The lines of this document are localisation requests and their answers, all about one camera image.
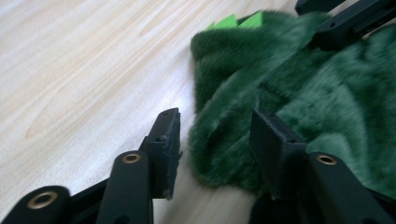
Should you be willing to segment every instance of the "light wood surface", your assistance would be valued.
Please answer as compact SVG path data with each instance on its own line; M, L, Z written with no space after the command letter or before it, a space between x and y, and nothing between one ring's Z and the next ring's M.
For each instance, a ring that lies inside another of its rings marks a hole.
M212 21L295 1L3 0L0 2L0 220L26 193L75 194L138 149L161 111L179 107L181 149L173 201L155 223L247 223L254 197L193 179L191 38Z

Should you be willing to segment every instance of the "wood grain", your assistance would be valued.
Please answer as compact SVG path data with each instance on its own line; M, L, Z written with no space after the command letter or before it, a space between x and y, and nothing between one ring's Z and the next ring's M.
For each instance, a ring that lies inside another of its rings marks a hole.
M137 149L158 113L179 107L181 149L173 201L155 223L247 223L254 197L206 189L188 163L193 35L212 21L287 0L3 0L0 3L0 220L26 193L75 194Z

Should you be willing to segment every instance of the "table surface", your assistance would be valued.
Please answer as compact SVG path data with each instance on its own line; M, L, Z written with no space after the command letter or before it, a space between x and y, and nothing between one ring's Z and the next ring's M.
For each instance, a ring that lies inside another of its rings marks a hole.
M174 200L154 200L155 223L247 223L254 196L207 189L189 168L189 45L212 21L294 13L295 2L1 1L0 220L34 189L60 185L73 195L107 178L157 115L178 107L184 155Z

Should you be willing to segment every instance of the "dark green fabric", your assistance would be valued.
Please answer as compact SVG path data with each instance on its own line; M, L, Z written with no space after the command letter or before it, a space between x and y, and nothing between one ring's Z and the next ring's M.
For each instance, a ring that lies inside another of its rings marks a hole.
M368 188L396 197L396 26L341 51L308 47L324 14L263 12L259 28L208 30L191 41L196 119L191 167L210 187L265 189L248 136L251 112L275 112Z

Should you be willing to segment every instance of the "green towel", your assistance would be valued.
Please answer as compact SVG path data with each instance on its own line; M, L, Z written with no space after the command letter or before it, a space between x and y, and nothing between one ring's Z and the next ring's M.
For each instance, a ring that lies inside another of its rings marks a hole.
M262 24L212 24L191 41L195 176L209 187L265 190L248 141L260 108L280 116L308 152L341 158L363 185L396 197L396 26L322 51L309 43L328 15L259 14Z

